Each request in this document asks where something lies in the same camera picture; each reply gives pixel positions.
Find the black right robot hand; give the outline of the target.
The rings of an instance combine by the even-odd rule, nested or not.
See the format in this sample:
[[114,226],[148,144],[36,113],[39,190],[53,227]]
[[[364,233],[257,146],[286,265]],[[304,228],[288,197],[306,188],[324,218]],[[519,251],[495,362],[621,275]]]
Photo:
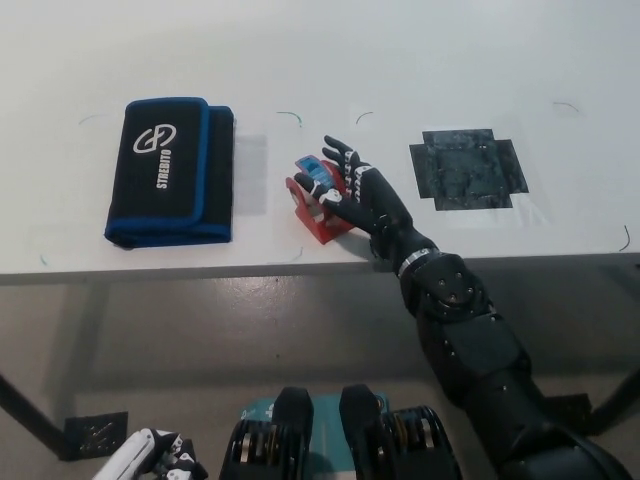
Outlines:
[[441,255],[437,245],[414,227],[413,217],[378,168],[329,135],[322,152],[337,168],[345,189],[330,188],[306,173],[295,181],[330,213],[366,232],[374,255],[398,273],[404,263]]

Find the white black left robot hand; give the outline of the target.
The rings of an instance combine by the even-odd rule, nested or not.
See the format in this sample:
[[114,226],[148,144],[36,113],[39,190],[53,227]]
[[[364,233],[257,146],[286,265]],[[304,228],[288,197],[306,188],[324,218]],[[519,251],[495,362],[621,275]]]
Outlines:
[[144,428],[133,433],[93,476],[93,480],[208,479],[191,439],[177,432]]

